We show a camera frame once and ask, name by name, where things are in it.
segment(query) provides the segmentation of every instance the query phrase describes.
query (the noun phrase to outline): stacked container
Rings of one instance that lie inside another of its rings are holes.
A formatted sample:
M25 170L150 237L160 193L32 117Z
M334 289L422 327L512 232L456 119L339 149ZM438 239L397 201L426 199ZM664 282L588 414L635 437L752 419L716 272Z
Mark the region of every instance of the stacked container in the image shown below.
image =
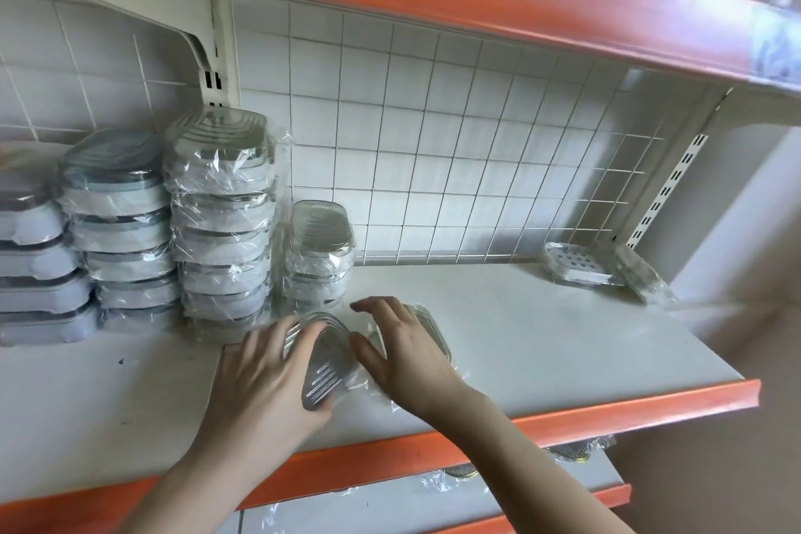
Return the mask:
M49 184L63 148L0 147L0 346L71 343L98 328L91 280Z
M169 194L162 136L105 129L59 164L58 201L83 252L108 330L169 330L181 322L180 285L169 251Z
M334 306L348 289L354 262L353 229L342 205L298 201L292 206L281 286L286 310Z
M173 255L195 336L235 343L268 313L275 139L261 114L206 107L166 132Z

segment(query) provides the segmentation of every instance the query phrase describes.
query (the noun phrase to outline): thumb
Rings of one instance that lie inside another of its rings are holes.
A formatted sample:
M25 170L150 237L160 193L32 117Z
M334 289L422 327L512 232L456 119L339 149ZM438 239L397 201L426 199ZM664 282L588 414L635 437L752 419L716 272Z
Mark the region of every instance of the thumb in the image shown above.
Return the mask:
M370 341L362 334L353 332L348 336L348 341L359 363L365 367L367 373L373 377L373 380L378 383L378 386L384 387L387 370L386 359L381 356L378 350L376 350Z

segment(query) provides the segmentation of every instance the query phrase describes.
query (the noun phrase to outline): food container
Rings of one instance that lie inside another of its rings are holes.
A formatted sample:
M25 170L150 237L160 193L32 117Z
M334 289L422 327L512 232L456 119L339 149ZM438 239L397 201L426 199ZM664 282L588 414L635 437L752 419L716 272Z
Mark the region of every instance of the food container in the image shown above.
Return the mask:
M99 308L94 299L59 315L0 313L0 347L80 342L97 331L99 325Z
M56 279L0 277L0 313L67 313L89 301L91 279L83 270Z
M192 336L205 344L239 344L245 334L255 327L266 325L270 310L265 307L247 317L231 321L210 321L193 318L191 320Z
M129 254L88 251L83 257L89 275L99 281L141 281L163 277L175 269L169 244Z
M161 171L163 137L139 129L103 129L59 162L58 202L70 214L134 216L169 205Z
M275 140L261 114L206 106L181 116L165 137L172 193L251 194L275 181Z
M0 242L0 271L7 277L33 277L39 281L68 275L79 266L78 254L64 237L37 245Z
M265 252L255 260L230 266L181 262L178 272L186 291L210 295L238 294L264 283L270 273L270 255Z
M288 275L284 277L281 293L292 300L316 302L321 306L333 306L348 291L348 277L312 277Z
M172 253L177 262L208 266L244 264L262 255L270 242L266 230L252 233L213 233L194 228L174 228Z
M357 365L348 343L348 328L328 313L311 313L300 319L287 332L284 357L289 354L298 334L306 326L316 322L324 322L326 327L317 337L306 371L302 401L307 409L314 408L334 391L344 394L347 382L354 376Z
M270 227L275 217L275 194L269 190L237 196L176 194L173 224L217 233L247 233Z
M178 273L133 282L98 282L98 300L104 308L142 309L163 306L181 297Z
M185 291L181 302L187 317L227 321L241 319L261 310L269 290L268 284L262 283L254 290L238 294L208 295Z
M103 331L143 334L173 331L183 325L184 309L180 300L151 308L111 308L103 311Z
M298 201L285 255L289 273L331 277L347 273L355 262L355 241L348 214L329 201Z
M52 241L64 229L61 209L50 194L61 144L0 144L0 242L35 245Z
M548 275L557 282L584 286L623 285L614 267L589 247L546 242L542 253Z
M408 308L412 315L417 317L417 321L419 321L423 329L428 332L428 335L431 336L431 339L434 340L436 346L439 347L442 354L448 359L448 363L450 363L452 356L448 348L448 343L446 343L446 339L442 337L440 328L436 325L436 321L434 321L434 317L431 316L428 309L420 304L407 304L406 308Z
M143 251L170 240L170 210L112 219L75 215L70 229L75 249L108 254Z

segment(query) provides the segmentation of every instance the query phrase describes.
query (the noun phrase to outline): person's right hand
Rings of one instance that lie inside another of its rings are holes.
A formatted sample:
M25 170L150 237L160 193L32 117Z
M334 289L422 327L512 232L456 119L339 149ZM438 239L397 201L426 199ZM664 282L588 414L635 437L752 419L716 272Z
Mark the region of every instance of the person's right hand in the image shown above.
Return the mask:
M362 334L351 347L378 386L399 406L436 427L471 389L455 372L417 317L396 297L371 296L351 304L375 319L384 338L384 358Z

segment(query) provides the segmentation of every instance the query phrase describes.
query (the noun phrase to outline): wire mesh panel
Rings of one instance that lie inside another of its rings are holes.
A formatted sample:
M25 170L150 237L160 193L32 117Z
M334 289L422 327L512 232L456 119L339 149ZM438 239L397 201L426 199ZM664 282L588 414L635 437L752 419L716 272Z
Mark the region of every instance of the wire mesh panel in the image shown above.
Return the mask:
M706 83L290 0L234 0L243 108L363 263L508 262L612 232Z

